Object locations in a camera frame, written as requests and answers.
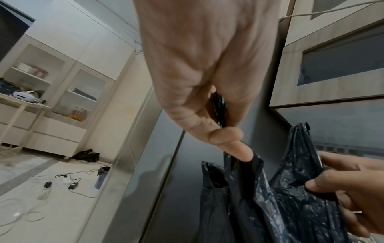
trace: white cord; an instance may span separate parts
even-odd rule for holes
[[[331,9],[331,10],[320,11],[320,12],[313,12],[313,13],[310,13],[310,14],[288,15],[288,16],[280,18],[279,21],[282,21],[283,19],[286,19],[286,18],[292,18],[292,17],[298,17],[298,16],[309,16],[309,15],[315,15],[315,14],[331,13],[331,12],[336,12],[336,11],[340,11],[340,10],[347,9],[347,8],[353,8],[353,7],[357,7],[357,6],[361,6],[361,5],[366,5],[366,4],[372,4],[372,3],[377,3],[377,2],[384,2],[384,0],[375,0],[375,1],[362,2],[362,3],[353,4],[353,5],[342,7],[342,8]]]

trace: cable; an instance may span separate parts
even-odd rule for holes
[[[84,196],[84,197],[87,197],[87,198],[96,198],[96,197],[90,197],[90,196],[86,196],[86,195],[84,195],[84,194],[81,194],[81,193],[77,193],[77,192],[74,192],[73,190],[71,190],[71,189],[68,189],[68,191],[70,191],[70,192],[72,192],[72,193],[75,193],[75,194],[79,194],[79,195],[82,195],[82,196]]]
[[[357,6],[361,6],[361,5],[366,5],[366,4],[372,4],[372,3],[377,3],[377,2],[384,2],[384,0],[375,0],[375,1],[362,2],[362,3],[353,4],[353,5],[342,7],[342,8],[331,9],[331,10],[320,11],[320,12],[313,12],[313,13],[309,13],[309,14],[288,15],[288,16],[279,18],[279,22],[281,22],[282,20],[284,20],[286,18],[292,18],[292,17],[298,17],[298,16],[309,16],[309,15],[315,15],[315,14],[331,13],[331,12],[336,12],[336,11],[340,11],[340,10],[347,9],[347,8],[353,8],[353,7],[357,7]]]

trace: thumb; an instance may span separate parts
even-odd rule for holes
[[[370,183],[369,171],[335,171],[326,170],[315,179],[305,183],[305,187],[315,193],[330,193],[338,190],[361,189]]]

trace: floor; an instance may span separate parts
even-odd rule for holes
[[[0,241],[73,243],[98,194],[97,171],[104,165],[28,153],[0,157]],[[63,177],[55,178],[69,172],[80,172],[71,177],[81,178],[72,191],[63,185]],[[48,197],[38,200],[48,181]]]

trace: glass cabinet door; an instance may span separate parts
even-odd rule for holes
[[[77,62],[58,91],[53,118],[84,127],[113,84],[112,79]]]
[[[0,64],[0,77],[49,101],[74,60],[24,35]]]

